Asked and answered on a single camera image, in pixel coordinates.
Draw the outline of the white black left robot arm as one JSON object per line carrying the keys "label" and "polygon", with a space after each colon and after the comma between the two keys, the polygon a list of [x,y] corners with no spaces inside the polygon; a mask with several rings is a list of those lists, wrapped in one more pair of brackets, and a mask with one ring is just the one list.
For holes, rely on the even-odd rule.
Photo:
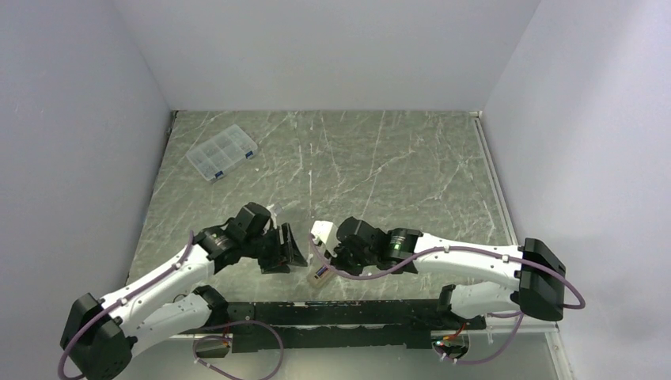
{"label": "white black left robot arm", "polygon": [[263,274],[307,265],[290,224],[247,203],[224,223],[191,232],[181,251],[133,283],[101,298],[87,293],[77,299],[60,340],[59,378],[67,377],[71,361],[80,379],[113,379],[134,356],[177,333],[253,323],[242,314],[231,318],[226,299],[202,284],[241,258],[256,260]]}

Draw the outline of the white remote control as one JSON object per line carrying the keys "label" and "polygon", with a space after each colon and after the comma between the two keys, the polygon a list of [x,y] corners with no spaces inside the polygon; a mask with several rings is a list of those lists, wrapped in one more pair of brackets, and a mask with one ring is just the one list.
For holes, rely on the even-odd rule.
{"label": "white remote control", "polygon": [[310,286],[322,288],[333,277],[332,271],[324,265],[316,266],[306,277]]}

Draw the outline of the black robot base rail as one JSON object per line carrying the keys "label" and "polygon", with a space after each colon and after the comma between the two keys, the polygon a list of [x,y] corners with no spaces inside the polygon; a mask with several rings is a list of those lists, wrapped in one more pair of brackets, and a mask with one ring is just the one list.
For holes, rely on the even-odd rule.
{"label": "black robot base rail", "polygon": [[440,313],[436,299],[314,302],[231,302],[226,331],[235,353],[287,349],[403,346],[429,349],[440,333],[484,330],[484,317]]}

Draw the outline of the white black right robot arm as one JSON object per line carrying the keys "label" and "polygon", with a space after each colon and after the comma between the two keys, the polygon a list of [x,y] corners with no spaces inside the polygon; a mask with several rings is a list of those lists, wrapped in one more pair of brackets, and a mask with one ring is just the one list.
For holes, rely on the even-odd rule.
{"label": "white black right robot arm", "polygon": [[566,267],[536,238],[522,245],[477,245],[408,228],[384,231],[354,217],[339,225],[315,221],[309,238],[326,269],[343,278],[444,272],[474,279],[473,285],[442,288],[436,318],[447,329],[504,312],[560,321],[568,307]]}

